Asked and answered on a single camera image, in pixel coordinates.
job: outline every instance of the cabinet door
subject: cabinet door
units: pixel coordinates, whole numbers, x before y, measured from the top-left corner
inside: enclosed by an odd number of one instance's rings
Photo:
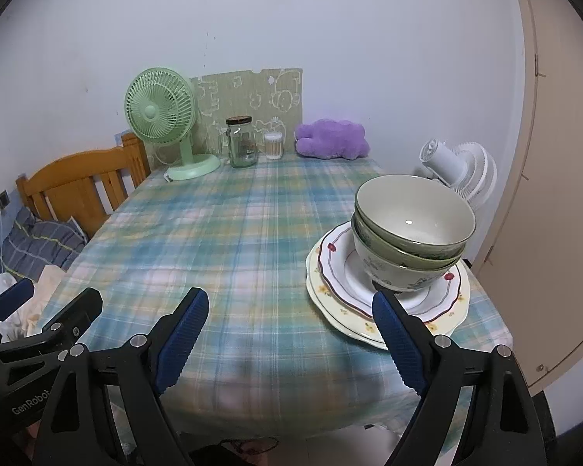
[[[567,0],[531,4],[541,74],[532,137],[479,272],[529,385],[566,371],[583,341],[583,22]]]

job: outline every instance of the door hinge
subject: door hinge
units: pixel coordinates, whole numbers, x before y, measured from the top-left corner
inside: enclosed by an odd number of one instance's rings
[[[492,253],[492,249],[494,249],[494,245],[490,247],[490,250],[486,254],[486,257],[484,258],[485,263],[488,262],[488,258],[490,257],[490,254]]]
[[[534,64],[535,64],[535,76],[536,76],[536,77],[546,77],[546,76],[545,76],[543,73],[540,73],[540,72],[539,72],[539,66],[538,66],[538,64],[539,64],[539,61],[538,61],[538,54],[535,54],[535,55],[533,56],[533,61],[534,61]]]

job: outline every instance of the wooden bed frame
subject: wooden bed frame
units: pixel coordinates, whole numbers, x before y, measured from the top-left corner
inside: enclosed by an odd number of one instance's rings
[[[151,173],[142,140],[126,133],[121,141],[123,147],[60,158],[29,179],[21,175],[16,184],[23,204],[45,221],[54,219],[51,210],[58,221],[73,216],[88,236],[93,236],[109,217],[93,177],[101,177],[110,206],[116,210],[127,199],[119,170],[129,170],[134,188]]]

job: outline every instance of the plaid tablecloth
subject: plaid tablecloth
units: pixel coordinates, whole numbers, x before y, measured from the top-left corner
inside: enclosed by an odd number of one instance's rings
[[[82,250],[43,325],[87,286],[103,312],[82,337],[91,350],[147,333],[188,289],[205,289],[207,322],[162,401],[175,424],[228,437],[310,436],[350,424],[401,433],[417,405],[386,351],[334,330],[309,300],[305,258],[350,218],[354,193],[379,174],[369,159],[286,155],[247,169],[223,165],[189,181],[146,180]],[[473,275],[461,346],[511,346]],[[470,392],[463,391],[461,406]],[[458,412],[450,442],[463,423]]]

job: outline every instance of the bowl rim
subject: bowl rim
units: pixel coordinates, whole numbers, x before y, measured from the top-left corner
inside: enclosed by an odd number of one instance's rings
[[[417,259],[419,259],[420,261],[423,261],[425,263],[430,263],[430,262],[435,263],[437,261],[452,261],[451,264],[453,265],[453,264],[455,264],[457,262],[458,259],[460,259],[462,257],[462,254],[464,253],[464,249],[466,249],[466,245],[463,245],[462,248],[456,253],[456,255],[451,256],[451,257],[449,257],[447,259],[427,259],[427,258],[418,256],[416,254],[411,254],[410,252],[406,252],[404,249],[400,249],[399,247],[396,247],[392,243],[389,243],[387,240],[384,240],[384,238],[381,238],[378,233],[376,233],[374,230],[371,229],[371,227],[369,225],[367,225],[367,222],[365,222],[365,220],[360,215],[357,215],[356,214],[356,211],[352,214],[352,219],[351,219],[352,226],[354,226],[355,223],[359,222],[359,219],[360,219],[361,224],[365,224],[365,226],[367,227],[367,229],[371,233],[373,233],[381,242],[384,242],[386,245],[388,245],[390,249],[394,249],[394,250],[396,250],[399,253],[405,254],[405,255],[407,255],[408,257],[412,258],[415,261]]]
[[[361,237],[359,236],[359,234],[356,232],[356,227],[354,226],[354,223],[353,222],[350,223],[350,227],[352,228],[352,235],[354,237],[354,242],[355,243],[356,243],[356,240],[358,240],[361,243],[361,245],[368,252],[370,252],[373,256],[375,256],[379,261],[381,261],[383,263],[387,263],[390,266],[396,266],[397,268],[400,268],[402,270],[415,271],[417,273],[436,273],[438,271],[447,271],[449,268],[451,268],[454,265],[454,263],[449,263],[446,266],[442,266],[440,268],[436,268],[435,270],[418,270],[417,268],[409,268],[407,266],[402,266],[401,264],[392,263],[391,261],[387,261],[382,256],[377,255],[373,250],[371,250],[367,245],[365,245],[365,243],[361,240]]]
[[[406,174],[406,173],[386,173],[383,175],[378,175],[376,177],[370,178],[369,180],[366,180],[365,182],[363,182],[359,188],[356,190],[356,193],[354,193],[354,208],[356,210],[358,210],[359,212],[361,212],[361,214],[365,215],[366,218],[368,218],[367,214],[365,214],[363,212],[363,210],[361,209],[361,206],[359,205],[359,191],[361,190],[362,186],[364,186],[365,184],[367,184],[368,182],[371,182],[372,180],[378,179],[380,177],[391,177],[391,176],[397,176],[397,177],[412,177],[414,179],[420,179],[420,180],[429,180],[430,182],[434,182],[433,180],[427,179],[425,177],[420,177],[417,175],[410,175],[410,174]],[[445,186],[443,183],[440,183],[440,185],[443,188],[446,188],[447,190],[451,191],[451,189],[449,189],[447,186]],[[457,193],[455,193],[454,191],[451,191],[453,194],[456,195],[456,197],[458,197],[469,209],[469,211],[471,212],[472,216],[473,216],[473,229],[471,230],[471,233],[468,234],[468,236],[462,240],[460,240],[459,242],[454,242],[454,243],[424,243],[424,242],[418,242],[417,240],[411,240],[409,238],[405,238],[404,236],[399,236],[396,235],[395,233],[392,233],[391,231],[389,231],[388,229],[383,228],[382,226],[379,226],[377,223],[374,222],[374,224],[376,226],[378,226],[380,229],[382,229],[385,233],[388,233],[391,236],[394,236],[396,238],[399,238],[401,240],[404,240],[406,242],[410,242],[414,245],[418,245],[420,247],[431,247],[431,248],[436,248],[436,249],[448,249],[449,247],[454,247],[455,245],[459,245],[463,242],[466,242],[468,239],[471,238],[471,236],[473,236],[473,233],[475,232],[476,228],[477,228],[477,218],[475,216],[475,212],[473,212],[473,209],[471,208],[471,205],[469,205],[468,201],[466,201],[465,199],[463,199],[462,197],[458,196]]]

